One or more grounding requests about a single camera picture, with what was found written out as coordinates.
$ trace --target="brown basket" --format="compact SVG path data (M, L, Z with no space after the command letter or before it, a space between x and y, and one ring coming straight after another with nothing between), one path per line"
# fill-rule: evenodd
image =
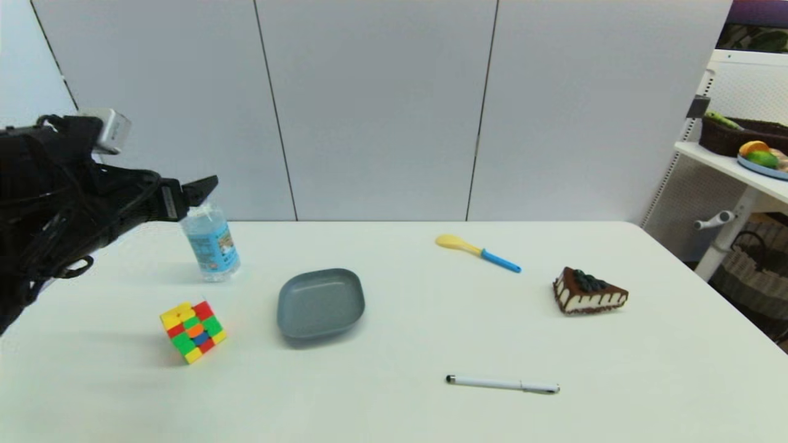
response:
M721 125L708 117L703 117L701 146L716 154L736 157L742 144L760 140L769 147L788 153L788 127L768 121L731 118L745 130L738 131Z

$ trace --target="white pen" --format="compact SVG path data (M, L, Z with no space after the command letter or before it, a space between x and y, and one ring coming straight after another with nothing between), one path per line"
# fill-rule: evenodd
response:
M484 378L460 377L457 375L447 375L446 382L452 385L479 386L482 388L516 389L532 393L557 394L561 387L557 383L523 383L522 380L516 382L503 382L501 380L485 380Z

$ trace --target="rubik's cube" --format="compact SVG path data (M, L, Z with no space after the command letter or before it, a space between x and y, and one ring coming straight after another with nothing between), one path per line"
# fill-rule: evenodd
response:
M208 302L181 303L161 316L162 325L189 364L227 337Z

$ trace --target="cake slice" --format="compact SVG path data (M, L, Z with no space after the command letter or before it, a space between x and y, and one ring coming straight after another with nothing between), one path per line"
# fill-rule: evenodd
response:
M630 293L593 275L563 268L552 284L558 307L564 314L593 314L621 307Z

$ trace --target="spoon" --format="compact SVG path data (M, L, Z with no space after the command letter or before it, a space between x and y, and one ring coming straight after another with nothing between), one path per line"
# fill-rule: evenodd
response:
M482 257L488 262L495 263L498 266L504 267L514 272L520 272L522 270L520 266L517 266L514 263L509 262L507 260L504 260L501 257L498 257L497 255L490 254L489 252L487 252L486 249L476 248L474 245L467 243L465 240L459 238L458 236L444 234L436 238L435 243L437 243L438 246L442 246L444 248L458 249L460 251L470 252L473 255L478 255L479 257Z

